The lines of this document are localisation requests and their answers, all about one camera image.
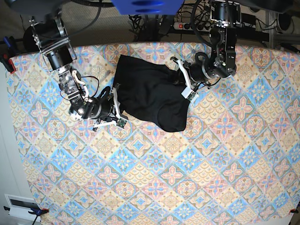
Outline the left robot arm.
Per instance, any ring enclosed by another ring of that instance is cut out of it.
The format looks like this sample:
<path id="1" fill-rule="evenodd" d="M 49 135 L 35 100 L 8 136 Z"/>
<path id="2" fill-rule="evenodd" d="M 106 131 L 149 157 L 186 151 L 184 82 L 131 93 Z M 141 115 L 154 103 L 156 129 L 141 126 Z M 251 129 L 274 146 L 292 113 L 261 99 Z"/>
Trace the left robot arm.
<path id="1" fill-rule="evenodd" d="M 210 2 L 210 20 L 213 22 L 213 27 L 209 31 L 209 41 L 207 41 L 201 36 L 195 23 L 196 9 L 199 4 L 198 0 L 193 6 L 190 25 L 196 37 L 211 48 L 210 56 L 204 52 L 197 52 L 193 64 L 180 61 L 175 57 L 171 58 L 179 66 L 172 83 L 175 85 L 190 84 L 193 91 L 196 91 L 200 85 L 210 88 L 221 79 L 235 75 L 236 25 L 241 23 L 239 3 L 228 0 L 212 0 Z"/>

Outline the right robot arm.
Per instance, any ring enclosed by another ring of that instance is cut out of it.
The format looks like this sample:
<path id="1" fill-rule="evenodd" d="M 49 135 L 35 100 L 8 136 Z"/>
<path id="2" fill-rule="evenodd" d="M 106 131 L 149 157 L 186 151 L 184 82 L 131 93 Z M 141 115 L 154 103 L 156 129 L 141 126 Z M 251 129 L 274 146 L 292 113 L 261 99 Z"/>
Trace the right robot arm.
<path id="1" fill-rule="evenodd" d="M 72 67 L 77 59 L 61 18 L 66 0 L 7 0 L 12 10 L 31 16 L 32 40 L 49 71 L 57 71 L 59 88 L 71 103 L 69 114 L 74 120 L 94 120 L 94 127 L 116 125 L 123 128 L 128 118 L 119 109 L 117 89 L 105 87 L 99 96 L 90 95 L 81 74 Z"/>

